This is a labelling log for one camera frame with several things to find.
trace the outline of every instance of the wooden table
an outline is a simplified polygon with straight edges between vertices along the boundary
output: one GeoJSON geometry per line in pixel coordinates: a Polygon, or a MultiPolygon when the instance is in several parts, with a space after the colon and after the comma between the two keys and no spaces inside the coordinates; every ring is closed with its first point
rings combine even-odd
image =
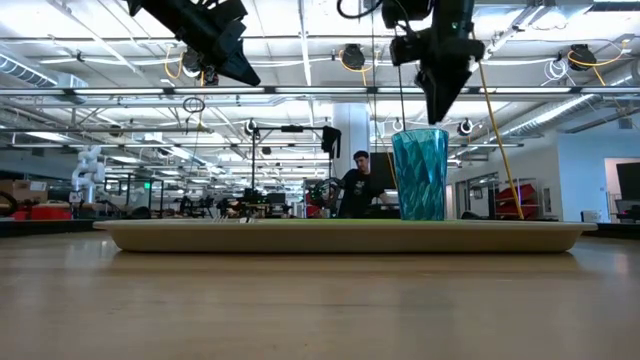
{"type": "Polygon", "coordinates": [[[3,359],[637,359],[640,242],[560,255],[120,253],[0,239],[3,359]]]}

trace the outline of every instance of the black t-shirt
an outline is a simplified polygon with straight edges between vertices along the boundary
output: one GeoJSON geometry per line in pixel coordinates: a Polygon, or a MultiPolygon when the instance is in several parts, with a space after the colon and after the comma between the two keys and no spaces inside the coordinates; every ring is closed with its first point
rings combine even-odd
{"type": "Polygon", "coordinates": [[[342,178],[344,195],[340,204],[339,217],[361,218],[364,216],[371,199],[380,196],[384,190],[371,186],[371,176],[356,169],[349,170],[342,178]]]}

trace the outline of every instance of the cardboard box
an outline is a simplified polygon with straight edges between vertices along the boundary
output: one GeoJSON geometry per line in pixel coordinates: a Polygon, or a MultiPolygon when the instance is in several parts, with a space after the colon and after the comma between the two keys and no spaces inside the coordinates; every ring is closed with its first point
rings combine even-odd
{"type": "MultiPolygon", "coordinates": [[[[10,194],[18,202],[31,200],[42,204],[49,199],[47,183],[40,181],[0,180],[0,191],[10,194]]],[[[0,198],[0,202],[6,203],[6,200],[0,198]]]]}

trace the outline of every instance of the black cable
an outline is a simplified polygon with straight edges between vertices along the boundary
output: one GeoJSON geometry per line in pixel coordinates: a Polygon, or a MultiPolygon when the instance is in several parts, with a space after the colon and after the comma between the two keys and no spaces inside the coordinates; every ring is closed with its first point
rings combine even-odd
{"type": "Polygon", "coordinates": [[[378,0],[378,2],[376,2],[376,4],[373,5],[373,7],[371,9],[369,9],[369,10],[367,10],[365,12],[362,12],[360,14],[357,14],[357,15],[345,14],[344,11],[342,11],[342,0],[338,0],[336,2],[336,8],[338,9],[338,14],[340,14],[340,16],[342,16],[345,19],[351,19],[351,20],[353,20],[353,19],[361,19],[361,18],[363,18],[363,17],[365,17],[365,16],[367,16],[369,14],[372,14],[374,11],[376,11],[380,7],[380,5],[382,5],[382,1],[383,0],[378,0]]]}
{"type": "MultiPolygon", "coordinates": [[[[393,32],[398,36],[398,31],[396,29],[393,29],[393,32]]],[[[406,131],[407,125],[405,123],[404,115],[404,92],[402,91],[402,65],[398,65],[398,83],[400,86],[400,107],[402,109],[402,131],[406,131]]]]}

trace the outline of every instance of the computer screen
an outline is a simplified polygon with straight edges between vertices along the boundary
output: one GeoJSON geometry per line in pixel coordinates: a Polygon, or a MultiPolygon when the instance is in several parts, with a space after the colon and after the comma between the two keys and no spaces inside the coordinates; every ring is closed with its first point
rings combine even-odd
{"type": "Polygon", "coordinates": [[[396,188],[391,175],[394,169],[393,153],[371,153],[369,155],[371,167],[371,186],[374,189],[392,190],[396,188]]]}
{"type": "Polygon", "coordinates": [[[267,200],[271,204],[285,204],[287,202],[287,194],[285,193],[268,193],[267,200]]]}

